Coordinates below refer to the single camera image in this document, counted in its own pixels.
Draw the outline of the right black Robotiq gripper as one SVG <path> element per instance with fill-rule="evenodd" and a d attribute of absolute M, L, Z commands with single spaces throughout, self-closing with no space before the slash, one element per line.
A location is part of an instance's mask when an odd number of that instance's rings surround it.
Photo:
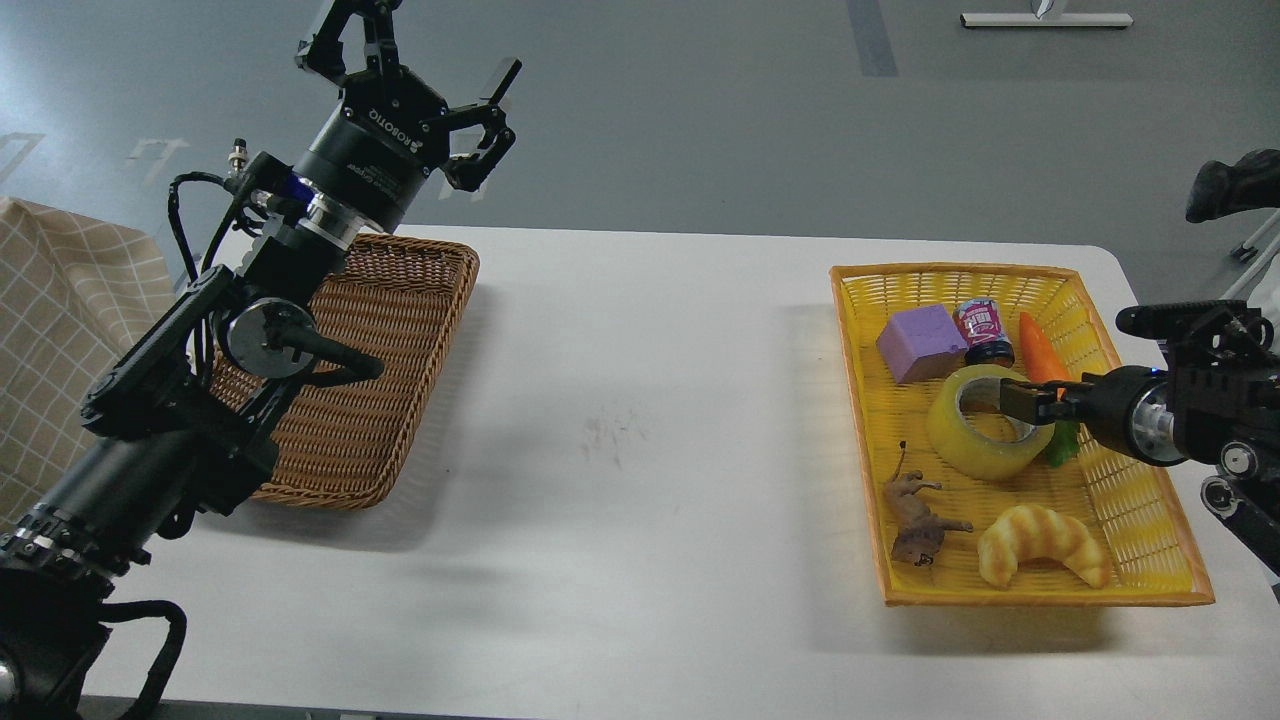
<path fill-rule="evenodd" d="M 1175 414 L 1169 406 L 1170 377 L 1152 366 L 1120 366 L 1103 375 L 1085 373 L 1066 392 L 1074 418 L 1092 438 L 1114 452 L 1156 468 L 1187 460 L 1174 437 Z M 1001 379 L 998 411 L 1033 427 L 1068 419 L 1059 397 L 1061 380 L 1036 383 Z"/>

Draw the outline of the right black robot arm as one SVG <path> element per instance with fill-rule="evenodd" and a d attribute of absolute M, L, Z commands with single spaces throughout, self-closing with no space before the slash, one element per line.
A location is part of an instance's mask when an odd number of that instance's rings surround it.
<path fill-rule="evenodd" d="M 1132 306 L 1115 324 L 1157 342 L 1165 368 L 1125 365 L 1079 380 L 1001 380 L 998 410 L 1037 427 L 1076 421 L 1103 447 L 1153 468 L 1211 466 L 1202 503 L 1277 573 L 1272 323 L 1240 300 L 1212 300 Z"/>

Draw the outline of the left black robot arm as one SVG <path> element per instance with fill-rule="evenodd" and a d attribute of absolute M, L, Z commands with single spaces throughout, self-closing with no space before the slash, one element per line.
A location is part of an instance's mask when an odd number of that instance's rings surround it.
<path fill-rule="evenodd" d="M 402 64 L 396 1 L 333 1 L 300 41 L 298 68 L 339 91 L 300 163 L 255 158 L 178 176 L 168 214 L 189 284 L 84 396 L 97 443 L 3 534 L 3 716 L 76 719 L 115 624 L 160 618 L 165 641 L 125 711 L 148 719 L 180 656 L 186 612 L 113 603 L 155 536 L 228 515 L 266 483 L 273 432 L 307 387 L 375 380 L 380 359 L 324 336 L 310 305 L 362 229 L 394 231 L 434 172 L 479 190 L 515 143 L 506 60 L 476 102 L 452 106 Z"/>

